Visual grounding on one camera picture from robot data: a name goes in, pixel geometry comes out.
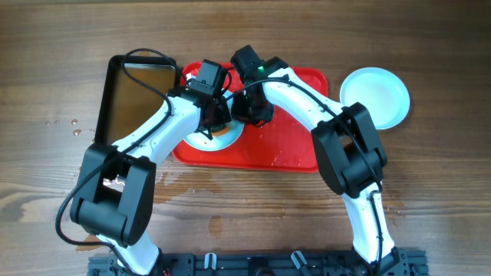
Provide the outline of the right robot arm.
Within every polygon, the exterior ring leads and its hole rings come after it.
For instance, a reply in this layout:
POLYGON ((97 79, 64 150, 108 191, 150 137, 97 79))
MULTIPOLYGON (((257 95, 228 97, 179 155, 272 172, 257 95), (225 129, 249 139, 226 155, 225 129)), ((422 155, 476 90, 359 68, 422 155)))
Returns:
POLYGON ((244 85, 235 97, 280 107, 309 130, 318 171, 348 211, 354 250, 368 264, 380 264, 394 247, 381 201, 387 155, 367 108, 320 94, 278 57, 235 55, 230 62, 244 85))

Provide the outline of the orange green scrub sponge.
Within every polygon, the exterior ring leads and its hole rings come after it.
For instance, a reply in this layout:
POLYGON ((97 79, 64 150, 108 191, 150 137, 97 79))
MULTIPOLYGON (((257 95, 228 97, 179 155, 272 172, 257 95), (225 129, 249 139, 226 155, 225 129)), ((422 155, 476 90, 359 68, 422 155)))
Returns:
POLYGON ((216 132, 212 132, 212 135, 213 136, 222 136, 222 135, 227 134, 228 132, 229 132, 229 128, 226 127, 226 128, 224 128, 222 130, 219 130, 219 131, 216 131, 216 132))

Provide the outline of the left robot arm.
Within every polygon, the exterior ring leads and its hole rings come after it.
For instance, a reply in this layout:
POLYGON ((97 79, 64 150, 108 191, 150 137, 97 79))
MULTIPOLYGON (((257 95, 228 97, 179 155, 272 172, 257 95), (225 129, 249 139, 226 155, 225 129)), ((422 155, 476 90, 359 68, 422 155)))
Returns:
POLYGON ((168 275, 171 267, 146 229, 153 211, 157 166, 191 133, 200 130, 201 99, 184 90, 163 98, 163 106, 138 129, 109 144, 114 95, 101 101, 95 142, 87 148, 77 185, 60 212, 95 235, 96 246, 114 253, 107 272, 168 275))

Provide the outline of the white plate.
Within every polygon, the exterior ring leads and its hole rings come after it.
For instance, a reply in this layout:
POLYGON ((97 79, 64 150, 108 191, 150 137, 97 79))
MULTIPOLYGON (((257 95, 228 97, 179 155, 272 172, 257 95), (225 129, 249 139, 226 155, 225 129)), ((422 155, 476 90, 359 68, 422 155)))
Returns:
POLYGON ((363 67, 350 73, 341 84, 340 101, 345 106, 363 104, 377 130, 402 123, 410 111, 410 94, 404 82, 379 67, 363 67))
MULTIPOLYGON (((200 122, 201 108, 199 109, 198 115, 200 122)), ((245 124, 240 123, 237 120, 231 120, 226 124, 226 127, 229 128, 229 132, 227 134, 222 136, 212 135, 211 140, 206 136, 208 131, 198 131, 197 127, 196 132, 189 134, 183 141, 192 148, 200 151, 215 152, 224 150, 237 141, 245 128, 245 124)))

